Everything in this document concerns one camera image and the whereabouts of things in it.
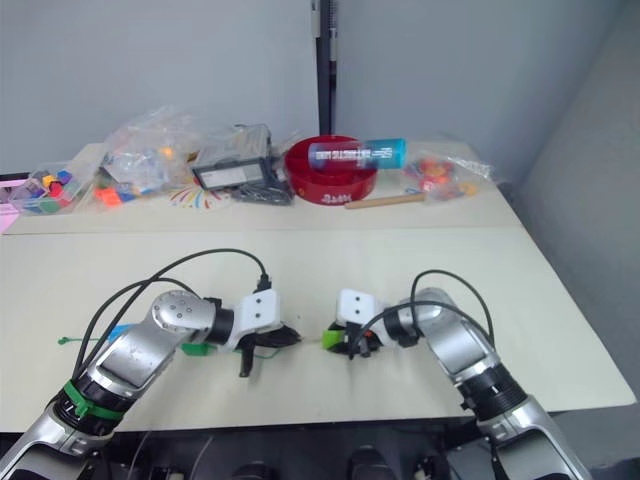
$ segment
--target red bowl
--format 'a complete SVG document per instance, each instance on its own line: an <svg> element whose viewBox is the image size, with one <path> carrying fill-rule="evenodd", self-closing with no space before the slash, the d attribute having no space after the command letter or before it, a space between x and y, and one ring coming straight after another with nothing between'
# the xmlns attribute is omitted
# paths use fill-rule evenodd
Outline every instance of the red bowl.
<svg viewBox="0 0 640 480"><path fill-rule="evenodd" d="M376 170L323 170L309 165L309 146L318 142L356 140L341 135L320 135L296 143L287 152L284 163L289 182L298 196L320 205L344 205L366 197L375 185Z"/></svg>

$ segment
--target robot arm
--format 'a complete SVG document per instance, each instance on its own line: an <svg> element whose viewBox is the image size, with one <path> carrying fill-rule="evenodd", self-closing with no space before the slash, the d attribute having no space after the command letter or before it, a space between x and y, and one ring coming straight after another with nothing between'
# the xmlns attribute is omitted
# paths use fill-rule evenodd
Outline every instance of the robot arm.
<svg viewBox="0 0 640 480"><path fill-rule="evenodd" d="M231 351L244 348L243 340L249 338L252 357L255 336L280 328L280 300L271 289L245 297L234 310L184 291L158 296L141 323L107 345L77 380L65 384L0 460L0 479L81 478L87 456L111 440L124 414L181 344L212 343ZM248 375L244 351L241 376Z"/></svg>
<svg viewBox="0 0 640 480"><path fill-rule="evenodd" d="M437 288L422 290L416 300L455 305ZM385 308L371 295L343 290L338 301L337 324L350 335ZM413 345L418 338L416 327L420 330L442 369L464 397L462 407L475 413L478 428L490 439L497 457L494 463L497 478L591 479L555 422L511 377L484 332L438 306L416 306L416 316L414 323L410 308L390 310L382 322L371 327L377 337L374 348L375 341L381 345ZM363 339L357 346L364 356L369 355L371 346L367 342L370 340Z"/></svg>

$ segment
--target white table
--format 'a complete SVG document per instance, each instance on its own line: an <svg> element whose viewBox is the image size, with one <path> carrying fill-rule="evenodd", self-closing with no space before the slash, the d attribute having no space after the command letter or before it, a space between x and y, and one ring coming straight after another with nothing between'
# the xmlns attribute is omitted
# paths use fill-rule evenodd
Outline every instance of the white table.
<svg viewBox="0 0 640 480"><path fill-rule="evenodd" d="M99 150L87 148L83 154ZM375 194L386 191L382 183ZM0 237L0 431L28 427L68 379L78 345L59 346L59 337L81 336L96 308L125 283L215 247L244 248L263 260L282 295L284 320L304 342L256 360L249 379L237 376L238 355L178 352L120 430L462 415L459 395L424 344L353 362L319 344L341 288L397 301L408 295L417 272L436 267L457 272L482 293L500 355L545 408L635 401L495 190L441 205L362 211L300 199L293 208L236 204L207 213L132 205L103 215L24 217ZM203 258L173 273L229 304L253 289L258 274L250 261L232 255ZM445 278L430 284L447 289L461 308L482 319L463 287ZM140 321L166 287L149 290L125 322Z"/></svg>

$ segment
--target plastic bag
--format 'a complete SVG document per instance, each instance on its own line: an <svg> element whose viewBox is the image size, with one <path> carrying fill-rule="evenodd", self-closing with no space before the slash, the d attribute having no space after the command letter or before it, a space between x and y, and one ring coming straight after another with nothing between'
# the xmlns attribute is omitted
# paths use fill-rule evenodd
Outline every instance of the plastic bag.
<svg viewBox="0 0 640 480"><path fill-rule="evenodd" d="M402 177L407 193L426 192L435 201L472 196L493 185L489 165L428 149L410 155Z"/></svg>
<svg viewBox="0 0 640 480"><path fill-rule="evenodd" d="M203 146L220 144L235 130L205 111L163 106L113 132L101 167L134 196L176 187L190 181L188 163Z"/></svg>

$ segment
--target wooden stick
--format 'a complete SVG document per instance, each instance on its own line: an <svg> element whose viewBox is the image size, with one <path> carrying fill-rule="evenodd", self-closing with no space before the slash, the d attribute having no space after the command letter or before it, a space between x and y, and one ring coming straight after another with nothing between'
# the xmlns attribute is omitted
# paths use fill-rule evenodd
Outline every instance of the wooden stick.
<svg viewBox="0 0 640 480"><path fill-rule="evenodd" d="M357 202L345 203L345 208L369 208L381 207L383 205L397 205L399 203L422 202L425 199L425 193L412 193L411 195L398 195L396 197L372 198L370 200L358 200Z"/></svg>

